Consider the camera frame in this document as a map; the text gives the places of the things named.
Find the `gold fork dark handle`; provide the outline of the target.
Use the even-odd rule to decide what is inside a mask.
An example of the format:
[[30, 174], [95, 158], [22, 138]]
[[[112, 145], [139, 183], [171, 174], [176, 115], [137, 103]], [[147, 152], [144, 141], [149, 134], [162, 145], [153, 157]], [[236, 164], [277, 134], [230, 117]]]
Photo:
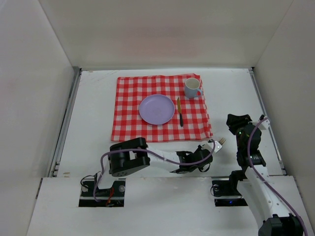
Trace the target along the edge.
[[225, 141], [226, 141], [225, 138], [221, 138], [221, 139], [219, 140], [219, 143], [220, 143], [221, 145], [223, 145], [223, 144], [225, 143]]

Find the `gold knife dark handle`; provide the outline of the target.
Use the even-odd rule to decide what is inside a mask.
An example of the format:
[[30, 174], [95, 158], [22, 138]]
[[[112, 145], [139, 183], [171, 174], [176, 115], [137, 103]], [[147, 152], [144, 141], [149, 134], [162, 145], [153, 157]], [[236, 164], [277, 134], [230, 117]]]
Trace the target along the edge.
[[177, 98], [177, 108], [178, 108], [178, 113], [179, 113], [179, 117], [180, 117], [180, 126], [183, 127], [184, 121], [183, 121], [182, 108], [181, 108], [181, 102], [180, 102], [179, 97]]

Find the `lilac plastic plate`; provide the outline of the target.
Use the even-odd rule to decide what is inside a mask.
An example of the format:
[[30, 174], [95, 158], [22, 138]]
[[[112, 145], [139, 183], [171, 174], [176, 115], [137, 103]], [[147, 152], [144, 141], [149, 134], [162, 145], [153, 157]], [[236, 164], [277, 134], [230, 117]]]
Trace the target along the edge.
[[139, 105], [141, 118], [152, 125], [162, 125], [169, 122], [175, 114], [173, 101], [161, 94], [150, 95]]

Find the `white mug blue handle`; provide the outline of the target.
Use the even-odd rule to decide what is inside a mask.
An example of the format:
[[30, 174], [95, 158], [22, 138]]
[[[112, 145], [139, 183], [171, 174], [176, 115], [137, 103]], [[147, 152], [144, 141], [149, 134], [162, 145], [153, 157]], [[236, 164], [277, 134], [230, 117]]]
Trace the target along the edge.
[[203, 91], [200, 88], [201, 83], [196, 78], [188, 78], [185, 80], [184, 93], [186, 98], [195, 98], [201, 97], [203, 95]]

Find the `red white checkered cloth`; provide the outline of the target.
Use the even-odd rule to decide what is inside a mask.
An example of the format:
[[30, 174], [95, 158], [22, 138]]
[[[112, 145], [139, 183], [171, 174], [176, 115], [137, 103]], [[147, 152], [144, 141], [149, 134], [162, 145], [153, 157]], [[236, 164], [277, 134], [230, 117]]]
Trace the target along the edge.
[[[200, 75], [193, 73], [119, 77], [111, 140], [122, 142], [143, 137], [147, 142], [170, 142], [210, 138], [212, 132], [205, 97], [185, 97], [185, 80], [189, 78], [201, 81]], [[167, 96], [174, 105], [180, 100], [184, 124], [180, 125], [177, 111], [165, 124], [153, 125], [144, 121], [139, 106], [146, 97], [153, 94]]]

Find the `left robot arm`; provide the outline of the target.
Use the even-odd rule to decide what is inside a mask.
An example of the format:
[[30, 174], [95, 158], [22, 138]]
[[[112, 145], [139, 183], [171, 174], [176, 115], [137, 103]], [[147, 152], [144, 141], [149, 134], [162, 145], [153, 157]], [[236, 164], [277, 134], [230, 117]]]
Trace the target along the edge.
[[100, 158], [101, 171], [94, 184], [94, 190], [110, 189], [115, 181], [127, 177], [149, 166], [163, 169], [177, 175], [191, 173], [198, 169], [206, 172], [213, 161], [213, 154], [221, 145], [210, 139], [202, 141], [194, 152], [167, 152], [150, 148], [145, 138], [136, 138], [112, 145], [110, 151]]

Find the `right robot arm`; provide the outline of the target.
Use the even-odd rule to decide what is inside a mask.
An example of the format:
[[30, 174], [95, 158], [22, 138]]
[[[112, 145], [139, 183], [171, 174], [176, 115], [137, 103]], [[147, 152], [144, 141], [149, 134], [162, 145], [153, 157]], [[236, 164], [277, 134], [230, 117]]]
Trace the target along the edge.
[[259, 150], [269, 119], [262, 115], [252, 121], [249, 115], [228, 114], [226, 124], [236, 137], [237, 162], [241, 167], [229, 176], [231, 188], [245, 199], [260, 236], [306, 236], [305, 223], [293, 206], [275, 189], [266, 162]]

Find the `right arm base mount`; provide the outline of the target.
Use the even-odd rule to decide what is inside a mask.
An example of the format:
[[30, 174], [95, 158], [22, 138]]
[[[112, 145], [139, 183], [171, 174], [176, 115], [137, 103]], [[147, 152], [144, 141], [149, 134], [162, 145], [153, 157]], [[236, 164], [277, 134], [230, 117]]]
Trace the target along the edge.
[[232, 171], [229, 178], [212, 180], [210, 193], [214, 197], [216, 207], [246, 207], [248, 204], [237, 190], [237, 183], [246, 179], [243, 171]]

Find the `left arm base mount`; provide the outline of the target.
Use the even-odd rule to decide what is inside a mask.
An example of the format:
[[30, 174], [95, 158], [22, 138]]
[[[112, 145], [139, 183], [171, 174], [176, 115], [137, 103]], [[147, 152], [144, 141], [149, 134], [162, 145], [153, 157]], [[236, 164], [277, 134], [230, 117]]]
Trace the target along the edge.
[[125, 179], [118, 179], [107, 189], [97, 187], [94, 199], [93, 191], [97, 181], [97, 174], [85, 176], [80, 180], [81, 193], [79, 207], [124, 207], [125, 204]]

